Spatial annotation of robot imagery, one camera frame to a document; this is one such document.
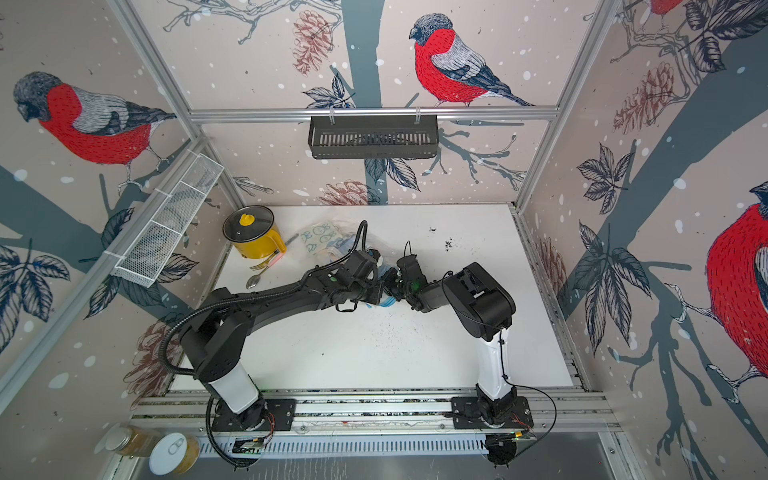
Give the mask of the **clear vacuum bag blue zip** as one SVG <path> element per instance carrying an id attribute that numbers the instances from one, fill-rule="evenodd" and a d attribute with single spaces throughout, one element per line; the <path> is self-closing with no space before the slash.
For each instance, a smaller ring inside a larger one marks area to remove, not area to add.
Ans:
<path id="1" fill-rule="evenodd" d="M 313 255 L 313 254 L 309 254 L 305 250 L 303 244 L 301 243 L 298 237 L 294 242 L 297 245 L 299 245 L 299 251 L 304 257 L 303 262 L 308 267 L 313 267 L 315 265 L 325 265 L 332 261 L 339 260 L 342 256 L 344 256 L 351 250 L 354 244 L 357 226 L 353 225 L 349 221 L 340 220 L 340 219 L 320 220 L 320 221 L 311 223 L 309 225 L 306 225 L 305 227 L 301 228 L 298 231 L 298 233 L 300 233 L 303 229 L 309 227 L 310 225 L 323 222 L 323 221 L 334 222 L 339 227 L 341 232 L 344 234 L 346 239 L 344 243 L 340 245 L 338 248 L 328 248 L 322 251 L 319 255 Z M 365 243 L 365 249 L 366 250 L 376 249 L 380 252 L 381 254 L 381 260 L 379 262 L 379 278 L 380 279 L 383 278 L 383 275 L 386 273 L 387 270 L 389 270 L 392 267 L 395 267 L 395 262 L 396 262 L 395 251 L 392 248 L 390 248 L 388 245 L 386 245 L 378 237 L 373 235 L 368 236 Z"/>

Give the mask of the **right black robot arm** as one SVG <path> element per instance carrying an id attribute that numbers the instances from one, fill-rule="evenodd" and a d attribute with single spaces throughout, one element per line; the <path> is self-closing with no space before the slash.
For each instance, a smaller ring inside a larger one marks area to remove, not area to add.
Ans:
<path id="1" fill-rule="evenodd" d="M 415 311 L 453 309 L 466 332 L 477 340 L 476 411 L 470 416 L 490 426 L 510 421 L 517 388 L 506 374 L 503 347 L 516 304 L 504 287 L 477 262 L 429 282 L 414 254 L 399 259 L 383 275 L 382 283 L 387 295 L 406 301 Z"/>

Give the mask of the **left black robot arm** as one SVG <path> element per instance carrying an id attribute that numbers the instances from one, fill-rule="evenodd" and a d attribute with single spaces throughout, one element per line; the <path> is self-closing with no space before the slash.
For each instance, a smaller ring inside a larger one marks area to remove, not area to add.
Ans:
<path id="1" fill-rule="evenodd" d="M 218 290 L 215 299 L 180 329 L 180 345 L 192 365 L 192 377 L 235 415 L 259 410 L 263 395 L 241 362 L 246 339 L 295 315 L 330 308 L 342 312 L 341 306 L 347 303 L 354 311 L 360 302 L 378 303 L 380 258 L 375 249 L 354 250 L 339 261 L 307 271 L 289 285 L 252 294 Z"/>

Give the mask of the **dark green pen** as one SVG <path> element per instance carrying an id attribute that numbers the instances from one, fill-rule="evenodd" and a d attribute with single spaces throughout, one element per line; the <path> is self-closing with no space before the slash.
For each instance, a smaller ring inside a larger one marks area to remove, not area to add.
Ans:
<path id="1" fill-rule="evenodd" d="M 299 233 L 297 232 L 293 236 L 291 236 L 288 240 L 285 241 L 286 248 L 288 245 L 290 245 L 292 242 L 294 242 L 299 237 Z"/>

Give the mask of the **metal spoon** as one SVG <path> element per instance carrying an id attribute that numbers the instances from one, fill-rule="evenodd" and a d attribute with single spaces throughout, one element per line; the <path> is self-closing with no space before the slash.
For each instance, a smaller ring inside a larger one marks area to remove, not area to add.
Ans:
<path id="1" fill-rule="evenodd" d="M 265 266 L 264 268 L 260 269 L 258 272 L 253 274 L 248 278 L 246 281 L 245 287 L 247 290 L 254 289 L 258 283 L 260 282 L 260 279 L 262 275 L 269 269 L 268 266 Z"/>

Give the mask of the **yellow pot with lid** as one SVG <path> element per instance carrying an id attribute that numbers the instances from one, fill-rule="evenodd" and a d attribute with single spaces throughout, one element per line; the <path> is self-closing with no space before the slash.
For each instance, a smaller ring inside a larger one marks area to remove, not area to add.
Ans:
<path id="1" fill-rule="evenodd" d="M 265 259 L 275 251 L 287 250 L 275 214 L 265 206 L 246 206 L 234 211 L 224 221 L 222 233 L 247 260 Z"/>

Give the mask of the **tin can white lid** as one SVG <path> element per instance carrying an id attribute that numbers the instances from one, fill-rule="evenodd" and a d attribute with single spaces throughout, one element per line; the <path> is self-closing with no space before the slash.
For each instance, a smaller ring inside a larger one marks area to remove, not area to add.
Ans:
<path id="1" fill-rule="evenodd" d="M 199 441 L 182 433 L 169 433 L 154 446 L 149 470 L 159 476 L 189 471 L 200 455 Z"/>

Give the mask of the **glass jar amber content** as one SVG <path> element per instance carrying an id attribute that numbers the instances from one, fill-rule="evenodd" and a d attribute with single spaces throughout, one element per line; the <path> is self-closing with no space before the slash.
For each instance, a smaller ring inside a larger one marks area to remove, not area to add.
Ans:
<path id="1" fill-rule="evenodd" d="M 151 455 L 162 437 L 163 434 L 158 431 L 118 423 L 105 433 L 94 452 L 112 452 L 121 456 L 146 458 Z"/>

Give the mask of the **pink handled fork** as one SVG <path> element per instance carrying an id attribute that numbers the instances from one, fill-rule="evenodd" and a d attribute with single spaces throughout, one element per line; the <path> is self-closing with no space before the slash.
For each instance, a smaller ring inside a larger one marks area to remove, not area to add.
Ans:
<path id="1" fill-rule="evenodd" d="M 284 252 L 276 251 L 272 255 L 270 255 L 267 259 L 260 262 L 257 265 L 251 266 L 250 269 L 252 271 L 260 271 L 266 268 L 269 268 L 270 266 L 274 265 L 276 262 L 278 262 L 280 259 L 284 257 Z"/>

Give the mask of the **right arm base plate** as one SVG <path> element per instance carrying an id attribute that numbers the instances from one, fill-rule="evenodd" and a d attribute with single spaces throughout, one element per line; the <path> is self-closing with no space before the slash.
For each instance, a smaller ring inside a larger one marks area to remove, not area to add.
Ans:
<path id="1" fill-rule="evenodd" d="M 534 422 L 528 400 L 514 396 L 499 400 L 453 397 L 448 417 L 457 430 L 522 429 L 530 430 Z"/>

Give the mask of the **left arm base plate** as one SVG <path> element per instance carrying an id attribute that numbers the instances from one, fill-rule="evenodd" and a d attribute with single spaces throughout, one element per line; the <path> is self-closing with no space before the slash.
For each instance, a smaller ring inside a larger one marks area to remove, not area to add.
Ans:
<path id="1" fill-rule="evenodd" d="M 233 413 L 221 401 L 213 410 L 213 432 L 287 432 L 291 430 L 295 399 L 259 399 L 243 412 Z"/>

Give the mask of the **white mesh wall basket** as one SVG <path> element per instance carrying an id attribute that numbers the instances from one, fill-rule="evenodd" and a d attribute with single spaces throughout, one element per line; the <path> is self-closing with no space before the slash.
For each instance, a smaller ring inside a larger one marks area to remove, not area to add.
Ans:
<path id="1" fill-rule="evenodd" d="M 111 274 L 140 287 L 158 281 L 223 171 L 216 160 L 189 151 L 153 193 L 149 216 L 138 221 L 139 233 L 117 255 Z"/>

